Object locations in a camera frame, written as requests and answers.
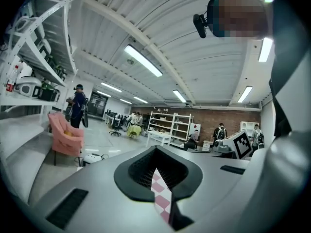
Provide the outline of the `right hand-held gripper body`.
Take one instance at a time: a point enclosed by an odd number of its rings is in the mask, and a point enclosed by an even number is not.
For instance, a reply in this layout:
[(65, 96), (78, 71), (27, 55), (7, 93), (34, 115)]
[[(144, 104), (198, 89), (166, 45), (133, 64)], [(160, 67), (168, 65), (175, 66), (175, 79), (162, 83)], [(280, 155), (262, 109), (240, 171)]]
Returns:
[(239, 131), (214, 143), (213, 151), (233, 159), (245, 159), (252, 152), (251, 142), (246, 130)]

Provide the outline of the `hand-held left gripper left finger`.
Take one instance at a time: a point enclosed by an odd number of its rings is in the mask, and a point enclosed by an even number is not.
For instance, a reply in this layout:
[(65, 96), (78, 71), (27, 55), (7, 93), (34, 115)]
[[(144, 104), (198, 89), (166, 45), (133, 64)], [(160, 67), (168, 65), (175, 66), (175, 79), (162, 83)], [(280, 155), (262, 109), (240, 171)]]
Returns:
[(88, 194), (64, 233), (173, 233), (153, 202), (131, 200), (115, 184), (117, 166), (145, 150), (128, 151), (82, 168), (48, 191), (34, 206), (35, 212), (46, 219), (77, 188)]

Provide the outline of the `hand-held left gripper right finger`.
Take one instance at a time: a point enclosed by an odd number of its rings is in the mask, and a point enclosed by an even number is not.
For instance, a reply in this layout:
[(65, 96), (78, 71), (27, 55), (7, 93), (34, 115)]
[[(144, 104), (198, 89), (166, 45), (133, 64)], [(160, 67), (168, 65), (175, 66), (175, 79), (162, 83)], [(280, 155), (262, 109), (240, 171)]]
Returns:
[(177, 187), (172, 190), (170, 222), (160, 221), (157, 233), (237, 233), (243, 225), (242, 213), (253, 195), (253, 161), (214, 157), (209, 153), (192, 153), (157, 146), (179, 162), (190, 165), (185, 179), (178, 185), (191, 196), (181, 200)]

